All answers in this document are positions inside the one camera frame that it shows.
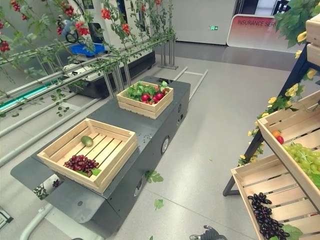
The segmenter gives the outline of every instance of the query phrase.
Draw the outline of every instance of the avocado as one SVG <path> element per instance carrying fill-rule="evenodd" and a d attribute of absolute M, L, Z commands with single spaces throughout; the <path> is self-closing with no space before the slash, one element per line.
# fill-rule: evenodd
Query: avocado
<path fill-rule="evenodd" d="M 86 145 L 87 147 L 92 146 L 94 144 L 94 140 L 89 136 L 83 136 L 81 137 L 81 142 Z"/>

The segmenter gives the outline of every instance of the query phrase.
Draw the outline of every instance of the dark grapes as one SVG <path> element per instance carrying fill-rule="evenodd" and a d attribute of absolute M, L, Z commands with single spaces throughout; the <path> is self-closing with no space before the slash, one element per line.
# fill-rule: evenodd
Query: dark grapes
<path fill-rule="evenodd" d="M 92 175 L 92 169 L 96 169 L 99 166 L 99 163 L 96 160 L 88 159 L 83 155 L 73 155 L 69 161 L 64 163 L 64 166 L 73 171 L 82 171 L 87 173 L 87 176 L 90 177 Z"/>
<path fill-rule="evenodd" d="M 260 229 L 259 232 L 266 238 L 270 239 L 277 236 L 280 240 L 286 240 L 290 236 L 289 233 L 285 232 L 282 227 L 282 223 L 270 217 L 272 214 L 272 209 L 268 208 L 262 204 L 272 204 L 272 202 L 267 199 L 267 196 L 260 192 L 259 194 L 253 194 L 253 196 L 247 197 L 251 200 L 251 205 L 253 208 L 253 213 L 256 221 L 258 222 Z"/>

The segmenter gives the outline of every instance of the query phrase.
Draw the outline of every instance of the tomato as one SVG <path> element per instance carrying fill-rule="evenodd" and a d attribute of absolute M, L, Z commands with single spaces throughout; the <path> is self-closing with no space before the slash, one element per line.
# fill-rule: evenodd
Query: tomato
<path fill-rule="evenodd" d="M 277 141 L 280 143 L 280 144 L 284 144 L 285 143 L 285 140 L 282 136 L 277 136 L 275 139 L 277 139 Z"/>
<path fill-rule="evenodd" d="M 281 132 L 280 132 L 279 130 L 276 130 L 276 131 L 273 131 L 273 132 L 272 132 L 272 135 L 273 135 L 275 138 L 277 138 L 277 137 L 279 137 L 279 136 L 281 135 Z"/>

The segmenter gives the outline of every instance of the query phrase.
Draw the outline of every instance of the bunch of grapes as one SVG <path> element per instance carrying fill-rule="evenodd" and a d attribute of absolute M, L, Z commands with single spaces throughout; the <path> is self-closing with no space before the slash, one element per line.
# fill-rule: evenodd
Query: bunch of grapes
<path fill-rule="evenodd" d="M 56 32 L 58 33 L 58 35 L 61 35 L 61 33 L 62 33 L 62 27 L 58 27 L 57 29 L 56 29 Z"/>
<path fill-rule="evenodd" d="M 13 9 L 14 9 L 16 12 L 20 12 L 20 6 L 19 6 L 19 4 L 17 3 L 16 0 L 11 0 L 11 1 L 10 1 L 10 4 L 12 5 Z"/>
<path fill-rule="evenodd" d="M 84 22 L 83 21 L 79 21 L 75 24 L 75 28 L 76 29 L 79 29 L 80 27 L 82 27 L 84 25 Z"/>
<path fill-rule="evenodd" d="M 78 28 L 79 34 L 82 35 L 87 35 L 90 34 L 89 30 L 87 27 L 79 27 Z"/>
<path fill-rule="evenodd" d="M 4 53 L 5 51 L 9 51 L 10 47 L 7 41 L 1 41 L 0 42 L 0 52 Z"/>
<path fill-rule="evenodd" d="M 129 29 L 128 23 L 122 24 L 122 30 L 128 35 L 130 34 L 130 29 Z"/>
<path fill-rule="evenodd" d="M 108 9 L 106 9 L 106 8 L 101 9 L 101 16 L 102 16 L 104 19 L 108 19 L 108 20 L 111 19 L 110 11 L 109 11 Z"/>
<path fill-rule="evenodd" d="M 64 1 L 62 2 L 62 8 L 64 13 L 71 18 L 74 14 L 74 8 L 70 4 L 67 5 Z"/>
<path fill-rule="evenodd" d="M 283 147 L 309 178 L 312 179 L 312 174 L 320 174 L 320 152 L 312 151 L 300 143 L 291 143 Z"/>
<path fill-rule="evenodd" d="M 99 163 L 96 160 L 90 160 L 83 155 L 73 155 L 69 161 L 64 163 L 65 167 L 72 169 L 73 171 L 82 171 L 88 173 L 88 177 L 92 175 L 92 169 L 96 169 L 99 166 Z"/>
<path fill-rule="evenodd" d="M 272 214 L 272 209 L 262 204 L 272 204 L 270 200 L 267 199 L 267 196 L 262 192 L 257 195 L 256 193 L 253 196 L 248 196 L 249 200 L 252 200 L 251 205 L 253 207 L 253 213 L 256 221 L 260 226 L 260 233 L 266 238 L 270 239 L 277 236 L 279 240 L 286 240 L 290 236 L 289 233 L 285 232 L 282 227 L 282 223 L 278 223 L 277 220 L 272 219 L 270 215 Z"/>

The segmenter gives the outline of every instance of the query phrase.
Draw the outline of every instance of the exit sign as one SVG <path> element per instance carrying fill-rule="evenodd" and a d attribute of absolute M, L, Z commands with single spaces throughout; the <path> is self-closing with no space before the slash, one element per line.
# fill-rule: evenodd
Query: exit sign
<path fill-rule="evenodd" d="M 217 31 L 218 30 L 218 26 L 209 26 L 209 30 Z"/>

